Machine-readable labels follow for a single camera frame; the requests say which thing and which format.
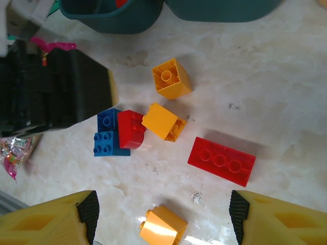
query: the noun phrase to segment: white marble surface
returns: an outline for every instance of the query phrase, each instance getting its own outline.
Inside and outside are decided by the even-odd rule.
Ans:
[[[243,188],[187,164],[200,136],[257,156],[247,190],[327,212],[327,12],[314,0],[286,0],[250,23],[187,22],[164,6],[152,28],[130,36],[99,34],[58,12],[38,36],[75,41],[110,68],[119,109],[146,113],[158,102],[190,119],[175,143],[147,131],[122,158],[93,157],[95,117],[47,133],[17,184],[0,172],[3,191],[33,205],[97,190],[103,245],[146,244],[139,225],[160,204],[189,222],[181,245],[234,245],[229,198]],[[151,68],[173,57],[194,91],[167,101]],[[191,201],[195,191],[203,205]]]

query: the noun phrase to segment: yellow brick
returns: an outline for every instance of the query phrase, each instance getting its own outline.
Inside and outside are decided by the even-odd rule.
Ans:
[[[164,206],[148,210],[146,217],[139,235],[149,245],[178,245],[188,226],[186,221]]]
[[[327,244],[327,213],[250,191],[237,193],[250,203],[243,220],[242,245]],[[237,206],[242,202],[235,199],[234,203]],[[242,208],[236,216],[242,216]]]
[[[150,106],[148,114],[143,117],[142,124],[161,139],[175,142],[187,121],[180,119],[157,103]]]
[[[153,68],[152,74],[157,92],[169,100],[192,92],[189,76],[176,59]]]
[[[77,206],[91,193],[78,192],[0,216],[0,245],[89,245]]]

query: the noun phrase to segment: teal plastic bin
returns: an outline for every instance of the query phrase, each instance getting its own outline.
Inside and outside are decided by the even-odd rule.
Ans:
[[[248,22],[264,17],[282,0],[165,0],[184,20],[203,22]]]
[[[163,0],[128,0],[120,8],[115,0],[59,0],[62,14],[97,32],[136,34],[158,19]]]

